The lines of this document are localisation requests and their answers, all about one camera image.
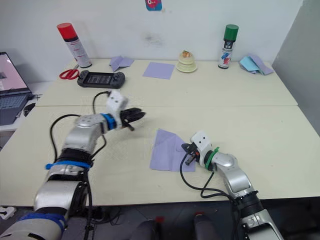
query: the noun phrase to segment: white table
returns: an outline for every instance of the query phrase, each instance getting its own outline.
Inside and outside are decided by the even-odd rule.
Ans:
[[[52,83],[53,83],[52,81],[29,83],[28,87],[31,90],[32,94],[43,95],[44,92],[49,88],[49,86]],[[38,104],[38,100],[37,99],[32,99],[32,100],[28,101],[25,105],[28,106],[28,105],[33,104],[33,103],[36,103],[36,105],[37,105]],[[25,117],[25,115],[23,113],[23,110],[22,110],[20,116],[17,117],[17,119],[14,121],[13,124],[0,126],[0,132],[15,131],[24,122],[25,119],[26,119],[26,117]]]
[[[109,59],[93,59],[91,72],[112,73]],[[214,107],[214,106],[296,106],[297,102],[276,73],[263,76],[251,74],[232,62],[229,69],[218,68],[215,61],[198,61],[193,73],[173,70],[170,80],[144,77],[150,62],[176,64],[177,61],[135,60],[121,69],[126,82],[120,89],[131,106]],[[75,62],[66,69],[73,68]],[[57,79],[38,106],[90,106],[93,96],[103,88],[83,88],[77,80]],[[100,96],[97,106],[105,106]]]
[[[108,145],[89,172],[94,205],[224,199],[202,199],[200,192],[184,185],[178,172],[149,168],[158,128],[185,141],[198,130],[206,131],[214,147],[237,157],[261,199],[320,196],[320,138],[297,106],[144,106],[143,110],[147,114],[133,124],[136,131],[107,133]],[[91,114],[91,107],[36,107],[0,152],[0,205],[33,205],[47,173],[45,164],[53,161],[49,126],[68,113]],[[65,119],[54,131],[59,150],[73,121]],[[209,174],[197,166],[196,172],[185,176],[203,186]],[[210,186],[225,189],[218,175]]]

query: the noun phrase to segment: laptop keyboard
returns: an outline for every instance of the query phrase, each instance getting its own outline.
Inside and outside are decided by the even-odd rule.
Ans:
[[[0,110],[20,107],[26,97],[26,95],[2,97],[0,98]]]

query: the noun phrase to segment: white cable clip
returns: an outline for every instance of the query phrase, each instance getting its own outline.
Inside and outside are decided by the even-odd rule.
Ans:
[[[13,206],[8,206],[8,207],[0,206],[0,217],[3,220],[7,220],[8,218],[11,218],[16,211],[17,211],[16,208]]]

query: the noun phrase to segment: laptop screen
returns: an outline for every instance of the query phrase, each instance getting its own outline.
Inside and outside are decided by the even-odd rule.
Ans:
[[[0,52],[0,96],[30,92],[5,52]]]

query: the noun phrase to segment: purple cloth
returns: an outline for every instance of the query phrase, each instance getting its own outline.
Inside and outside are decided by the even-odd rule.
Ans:
[[[173,64],[150,62],[143,76],[158,79],[170,79],[174,68],[175,65]]]
[[[115,72],[118,68],[125,68],[131,66],[134,62],[133,59],[122,56],[115,56],[111,58],[109,66],[111,66],[112,71]]]
[[[180,163],[186,152],[181,147],[185,142],[176,134],[158,129],[151,155],[150,168],[161,171],[180,171]],[[183,164],[183,172],[194,172],[196,161],[189,166]]]
[[[249,53],[248,57],[250,57],[254,61],[254,63],[260,68],[259,72],[261,72],[263,75],[268,75],[274,72],[271,68],[267,67],[261,60],[261,58],[257,55]]]

